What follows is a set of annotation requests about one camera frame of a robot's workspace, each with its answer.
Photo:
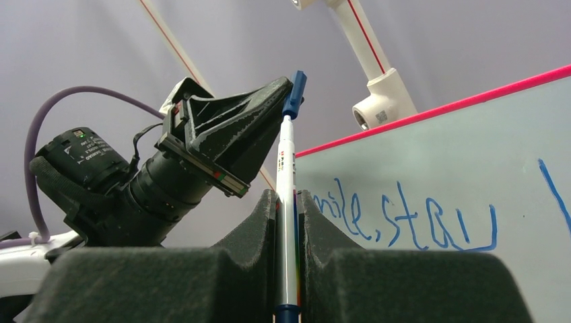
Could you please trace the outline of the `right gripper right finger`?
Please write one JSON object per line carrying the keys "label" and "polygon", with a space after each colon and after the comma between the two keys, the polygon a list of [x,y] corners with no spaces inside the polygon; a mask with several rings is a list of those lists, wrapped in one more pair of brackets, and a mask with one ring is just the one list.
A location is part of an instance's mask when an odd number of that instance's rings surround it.
{"label": "right gripper right finger", "polygon": [[303,322],[531,322],[491,254],[368,250],[298,193]]}

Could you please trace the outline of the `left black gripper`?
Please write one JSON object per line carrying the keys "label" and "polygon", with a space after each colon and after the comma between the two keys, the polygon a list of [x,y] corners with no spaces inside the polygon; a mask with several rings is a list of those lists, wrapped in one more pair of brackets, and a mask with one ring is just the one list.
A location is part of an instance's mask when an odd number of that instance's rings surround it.
{"label": "left black gripper", "polygon": [[277,137],[292,86],[279,77],[242,94],[181,100],[168,110],[156,148],[226,196],[242,198]]}

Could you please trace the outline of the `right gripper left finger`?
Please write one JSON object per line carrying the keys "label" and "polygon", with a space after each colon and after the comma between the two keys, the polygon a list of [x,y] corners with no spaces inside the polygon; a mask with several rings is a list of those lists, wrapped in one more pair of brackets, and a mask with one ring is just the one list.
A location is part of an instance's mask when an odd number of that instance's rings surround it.
{"label": "right gripper left finger", "polygon": [[277,196],[208,248],[80,248],[52,265],[26,322],[271,322]]}

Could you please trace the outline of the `white marker pen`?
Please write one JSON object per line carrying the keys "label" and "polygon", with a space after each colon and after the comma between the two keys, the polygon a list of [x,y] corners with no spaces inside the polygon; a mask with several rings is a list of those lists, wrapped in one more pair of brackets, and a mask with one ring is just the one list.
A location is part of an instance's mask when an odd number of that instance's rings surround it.
{"label": "white marker pen", "polygon": [[275,321],[298,322],[300,282],[295,145],[292,117],[281,123],[277,154],[275,232]]}

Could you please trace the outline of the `blue marker cap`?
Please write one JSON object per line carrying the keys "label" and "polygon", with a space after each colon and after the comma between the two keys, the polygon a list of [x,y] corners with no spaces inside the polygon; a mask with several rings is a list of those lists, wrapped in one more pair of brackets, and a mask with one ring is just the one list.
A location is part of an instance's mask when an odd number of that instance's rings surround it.
{"label": "blue marker cap", "polygon": [[300,107],[304,101],[304,90],[307,82],[307,75],[301,70],[297,70],[292,75],[292,89],[284,102],[282,116],[289,116],[291,120],[298,117]]}

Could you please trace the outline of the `red framed whiteboard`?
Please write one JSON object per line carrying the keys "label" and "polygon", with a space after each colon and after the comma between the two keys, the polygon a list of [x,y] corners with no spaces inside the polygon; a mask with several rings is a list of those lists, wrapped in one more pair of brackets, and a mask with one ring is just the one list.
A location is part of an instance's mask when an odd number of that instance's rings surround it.
{"label": "red framed whiteboard", "polygon": [[359,245],[489,252],[534,321],[570,321],[569,67],[300,152],[296,167]]}

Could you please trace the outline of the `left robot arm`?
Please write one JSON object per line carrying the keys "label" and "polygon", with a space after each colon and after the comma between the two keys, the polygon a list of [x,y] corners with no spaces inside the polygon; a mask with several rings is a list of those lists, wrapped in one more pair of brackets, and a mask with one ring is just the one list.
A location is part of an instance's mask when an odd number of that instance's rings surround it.
{"label": "left robot arm", "polygon": [[126,160],[95,131],[75,127],[37,149],[59,92],[26,145],[28,194],[65,212],[72,237],[39,256],[39,278],[1,288],[1,321],[270,322],[277,194],[208,248],[165,248],[167,234],[213,188],[244,196],[279,133],[293,83],[215,98],[192,79],[176,86],[156,153]]}

